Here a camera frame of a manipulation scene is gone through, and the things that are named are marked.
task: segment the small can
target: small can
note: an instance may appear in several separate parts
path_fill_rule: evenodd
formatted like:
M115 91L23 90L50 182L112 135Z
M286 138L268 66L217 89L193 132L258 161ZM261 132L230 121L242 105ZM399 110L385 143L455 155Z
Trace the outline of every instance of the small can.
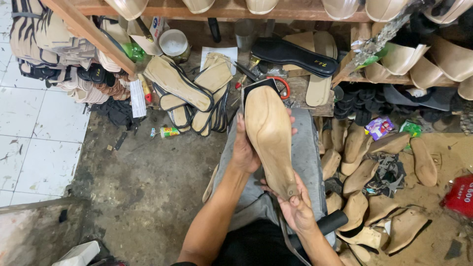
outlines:
M180 132L179 130L177 130L177 128L175 127L161 127L159 129L159 131L161 132L161 138L167 138L167 137L170 137L170 136L175 136L175 135L179 135Z

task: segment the hand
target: hand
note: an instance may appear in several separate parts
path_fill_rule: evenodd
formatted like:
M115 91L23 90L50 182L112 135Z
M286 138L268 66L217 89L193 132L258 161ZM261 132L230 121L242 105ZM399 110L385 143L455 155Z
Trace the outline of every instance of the hand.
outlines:
M290 116L291 124L296 120L291 116L291 109L286 109ZM292 128L292 135L297 133L297 128ZM244 172L252 174L261 165L260 157L250 143L250 139L246 134L245 117L241 113L237 113L236 117L236 138L233 144L232 162Z
M278 197L279 205L281 206L282 214L286 219L289 227L291 227L297 234L308 234L318 230L315 222L314 212L312 211L312 203L310 202L309 192L306 185L300 179L298 173L294 171L296 178L297 190L299 195L292 196L288 201L285 201L281 196L267 186L266 180L261 179L262 190L269 191Z

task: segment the white paper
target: white paper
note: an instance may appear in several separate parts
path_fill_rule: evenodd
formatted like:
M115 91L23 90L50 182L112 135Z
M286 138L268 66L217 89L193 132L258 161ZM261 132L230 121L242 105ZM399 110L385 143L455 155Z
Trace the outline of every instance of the white paper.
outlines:
M146 115L145 93L141 85L141 80L130 82L131 110L133 118Z
M236 62L237 59L238 59L238 47L230 47L230 48L202 47L201 71L204 68L205 57L207 56L208 53L212 53L212 52L221 53L221 54L224 54L224 55L230 57L230 61L232 63L230 72L232 72L232 75L236 74L237 68L234 66L234 62Z
M385 229L386 229L386 233L387 233L388 235L391 235L391 221L392 221L392 220L390 220L389 222L385 223Z

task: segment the wooden shelf board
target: wooden shelf board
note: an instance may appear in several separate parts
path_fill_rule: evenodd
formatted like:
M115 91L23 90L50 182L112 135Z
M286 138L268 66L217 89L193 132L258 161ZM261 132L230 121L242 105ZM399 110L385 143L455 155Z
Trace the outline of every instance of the wooden shelf board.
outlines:
M76 0L74 6L88 15L117 15L117 12L104 0ZM265 15L252 14L246 7L245 0L218 0L202 14L192 14L180 0L149 0L143 16L182 17L186 19L201 18L274 18L299 20L329 20L330 18L320 0L280 0L276 7ZM349 19L350 22L370 22L364 6Z
M352 72L348 76L342 78L342 81L369 82L369 80L366 79L364 74L361 73L361 72L362 72L362 70ZM411 77L410 77L409 73L407 73L403 76L391 75L391 76L387 77L383 83L414 85L414 83L411 80ZM453 87L453 88L457 88L458 85L459 85L458 82L450 80L445 76L440 77L437 84L435 84L435 86L439 86L439 87Z

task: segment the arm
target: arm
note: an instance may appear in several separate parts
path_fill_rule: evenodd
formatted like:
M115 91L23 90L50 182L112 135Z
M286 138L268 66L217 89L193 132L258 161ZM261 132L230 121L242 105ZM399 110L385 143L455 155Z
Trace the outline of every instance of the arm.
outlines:
M265 185L261 188L272 192L278 197L278 202L281 206L281 211L286 222L289 227L296 232L304 250L314 266L343 266L337 253L325 239L315 222L312 203L306 186L300 179L299 174L295 171L294 176L296 178L297 188L300 195L292 196L288 201L284 201L283 198L266 186L266 180L264 179L261 180L261 183Z
M217 258L249 176L249 173L238 168L233 159L230 160L214 195L194 218L178 262L190 261L201 266L210 265Z
M237 115L232 159L212 198L192 221L177 262L188 261L203 266L217 258L248 178L261 165L248 141L243 115Z

